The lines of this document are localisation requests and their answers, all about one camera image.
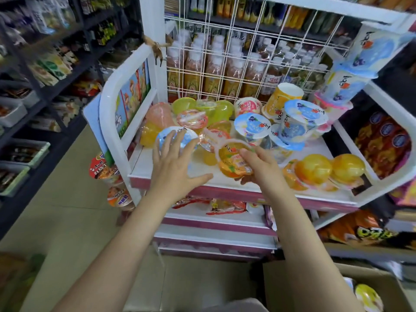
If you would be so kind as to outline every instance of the finger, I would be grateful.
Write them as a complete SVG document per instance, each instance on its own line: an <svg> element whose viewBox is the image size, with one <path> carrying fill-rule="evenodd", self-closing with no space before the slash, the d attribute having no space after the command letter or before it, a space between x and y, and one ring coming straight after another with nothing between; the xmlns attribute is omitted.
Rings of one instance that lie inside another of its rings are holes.
<svg viewBox="0 0 416 312"><path fill-rule="evenodd" d="M194 177L190 179L193 189L198 186L204 185L210 179L212 179L214 175L212 173L204 174L202 176Z"/></svg>
<svg viewBox="0 0 416 312"><path fill-rule="evenodd" d="M169 149L169 156L171 158L177 158L179 156L180 143L184 139L185 133L186 129L179 131L174 141L172 142L171 147Z"/></svg>
<svg viewBox="0 0 416 312"><path fill-rule="evenodd" d="M262 160L257 156L253 151L248 151L246 149L241 149L240 154L242 158L250 165L253 170L256 170L261 167L263 163Z"/></svg>
<svg viewBox="0 0 416 312"><path fill-rule="evenodd" d="M198 144L198 138L192 139L182 150L182 154L180 155L181 160L188 164L190 162L190 158L192 156L193 150L195 149L196 145Z"/></svg>
<svg viewBox="0 0 416 312"><path fill-rule="evenodd" d="M162 146L162 151L161 151L161 156L160 156L161 158L167 157L167 155L169 153L169 149L171 147L171 141L172 141L172 138L174 137L175 133L176 133L176 131L172 130L166 136L165 141L163 142L163 146Z"/></svg>
<svg viewBox="0 0 416 312"><path fill-rule="evenodd" d="M159 143L160 140L158 138L156 138L155 143L153 144L153 165L156 165L157 163L159 163L160 160L160 154L159 154Z"/></svg>
<svg viewBox="0 0 416 312"><path fill-rule="evenodd" d="M257 156L262 159L264 162L274 164L276 163L275 158L272 156L272 153L270 151L266 151L265 149L257 146L255 147L255 151L257 153Z"/></svg>

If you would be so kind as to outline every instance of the yellow cup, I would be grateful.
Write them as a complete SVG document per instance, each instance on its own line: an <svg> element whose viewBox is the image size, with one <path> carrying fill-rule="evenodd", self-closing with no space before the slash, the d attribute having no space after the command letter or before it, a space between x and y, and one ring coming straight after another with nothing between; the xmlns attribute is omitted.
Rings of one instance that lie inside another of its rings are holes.
<svg viewBox="0 0 416 312"><path fill-rule="evenodd" d="M303 89L294 84L280 83L265 105L266 117L280 123L284 104L292 99L302 99L303 94Z"/></svg>

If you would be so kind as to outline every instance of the tiled floor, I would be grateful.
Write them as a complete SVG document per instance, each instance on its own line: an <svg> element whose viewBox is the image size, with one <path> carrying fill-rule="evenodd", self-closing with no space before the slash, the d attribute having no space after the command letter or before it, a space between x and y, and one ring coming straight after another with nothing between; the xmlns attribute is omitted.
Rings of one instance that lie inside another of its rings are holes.
<svg viewBox="0 0 416 312"><path fill-rule="evenodd" d="M87 127L0 242L1 251L47 254L21 312L46 312L117 232L107 187L88 176L99 152ZM163 256L149 247L126 311L190 311L254 295L249 265Z"/></svg>

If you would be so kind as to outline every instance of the hand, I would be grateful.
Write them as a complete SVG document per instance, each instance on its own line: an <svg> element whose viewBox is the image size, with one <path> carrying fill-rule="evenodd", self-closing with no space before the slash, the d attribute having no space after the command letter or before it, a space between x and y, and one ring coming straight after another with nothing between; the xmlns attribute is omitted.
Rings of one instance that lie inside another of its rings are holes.
<svg viewBox="0 0 416 312"><path fill-rule="evenodd" d="M165 139L161 154L159 154L158 139L153 146L153 172L148 193L153 193L155 197L163 196L169 199L169 207L184 198L195 187L213 178L212 174L194 178L188 176L188 164L198 139L190 141L182 154L179 154L180 143L185 132L186 130L180 131L171 144L176 133L176 131L171 131Z"/></svg>
<svg viewBox="0 0 416 312"><path fill-rule="evenodd" d="M273 194L279 194L282 190L291 192L278 163L269 152L261 147L255 147L255 153L241 149L240 154L254 171L253 175L242 177L242 185L248 182L256 183L268 201Z"/></svg>

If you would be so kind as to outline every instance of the orange snack bag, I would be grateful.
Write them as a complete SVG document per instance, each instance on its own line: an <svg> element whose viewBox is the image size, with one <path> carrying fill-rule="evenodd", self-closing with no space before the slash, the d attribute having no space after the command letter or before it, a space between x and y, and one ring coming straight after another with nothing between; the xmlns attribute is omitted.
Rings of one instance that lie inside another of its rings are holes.
<svg viewBox="0 0 416 312"><path fill-rule="evenodd" d="M321 239L351 246L377 244L398 234L382 229L377 220L370 211L358 210L319 229L318 234Z"/></svg>
<svg viewBox="0 0 416 312"><path fill-rule="evenodd" d="M389 139L401 127L394 119L388 117L371 136L367 147L361 149L361 153L366 160L371 164L371 157L377 152L381 151L386 140Z"/></svg>
<svg viewBox="0 0 416 312"><path fill-rule="evenodd" d="M380 151L375 152L370 162L379 178L390 175L408 149L410 137L404 129L396 130L386 140Z"/></svg>
<svg viewBox="0 0 416 312"><path fill-rule="evenodd" d="M368 123L360 129L358 136L354 141L358 149L361 149L361 152L367 147L368 142L371 140L371 136L386 119L387 115L380 111L372 113Z"/></svg>

